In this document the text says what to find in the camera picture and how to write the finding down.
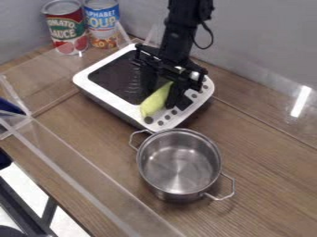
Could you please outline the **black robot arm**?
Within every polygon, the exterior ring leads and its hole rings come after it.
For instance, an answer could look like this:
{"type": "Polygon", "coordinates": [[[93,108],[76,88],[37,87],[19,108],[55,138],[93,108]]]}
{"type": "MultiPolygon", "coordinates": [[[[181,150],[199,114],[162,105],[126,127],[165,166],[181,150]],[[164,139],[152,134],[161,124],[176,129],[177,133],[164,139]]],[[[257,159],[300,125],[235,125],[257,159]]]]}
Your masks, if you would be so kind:
{"type": "Polygon", "coordinates": [[[209,71],[191,60],[192,47],[209,49],[215,35],[207,21],[212,20],[213,0],[169,0],[169,16],[160,48],[136,44],[133,64],[141,68],[146,89],[153,92],[158,77],[173,82],[165,102],[173,108],[189,89],[197,92],[209,71]]]}

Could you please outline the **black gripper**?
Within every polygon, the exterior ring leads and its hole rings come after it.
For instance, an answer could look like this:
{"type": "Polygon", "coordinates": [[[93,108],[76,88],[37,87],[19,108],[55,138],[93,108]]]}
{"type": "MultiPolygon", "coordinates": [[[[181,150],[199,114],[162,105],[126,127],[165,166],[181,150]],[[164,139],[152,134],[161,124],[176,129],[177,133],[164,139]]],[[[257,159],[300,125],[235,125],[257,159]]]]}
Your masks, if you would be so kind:
{"type": "Polygon", "coordinates": [[[192,47],[201,22],[187,25],[165,22],[161,46],[136,44],[134,64],[141,69],[142,94],[149,97],[157,89],[160,77],[172,81],[166,108],[185,109],[192,100],[189,89],[200,91],[208,70],[191,60],[192,47]]]}

